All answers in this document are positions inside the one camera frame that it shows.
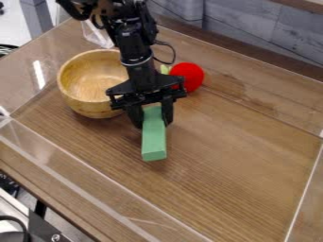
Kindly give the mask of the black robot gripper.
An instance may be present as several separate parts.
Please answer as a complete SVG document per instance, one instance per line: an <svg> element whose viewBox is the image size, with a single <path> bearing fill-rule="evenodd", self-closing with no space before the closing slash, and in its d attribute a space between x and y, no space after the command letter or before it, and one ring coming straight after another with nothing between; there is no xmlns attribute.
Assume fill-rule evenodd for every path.
<svg viewBox="0 0 323 242"><path fill-rule="evenodd" d="M127 116L137 129L143 128L144 122L141 105L161 101L161 116L168 126L173 121L173 101L187 96L184 77L156 74L152 83L144 87L135 85L129 79L108 88L105 95L109 97L112 110L120 110L128 106Z"/></svg>

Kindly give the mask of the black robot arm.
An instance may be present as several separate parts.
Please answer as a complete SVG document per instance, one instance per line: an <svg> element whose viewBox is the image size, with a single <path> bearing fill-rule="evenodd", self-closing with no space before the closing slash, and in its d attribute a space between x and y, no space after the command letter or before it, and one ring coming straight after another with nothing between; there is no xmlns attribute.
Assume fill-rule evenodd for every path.
<svg viewBox="0 0 323 242"><path fill-rule="evenodd" d="M148 0L56 0L68 15L77 21L88 20L94 28L104 30L120 50L120 62L128 79L111 87L105 95L111 108L127 112L136 128L144 124L144 107L161 106L161 120L173 121L173 103L187 96L184 77L157 71L157 58L151 47L159 29L149 14Z"/></svg>

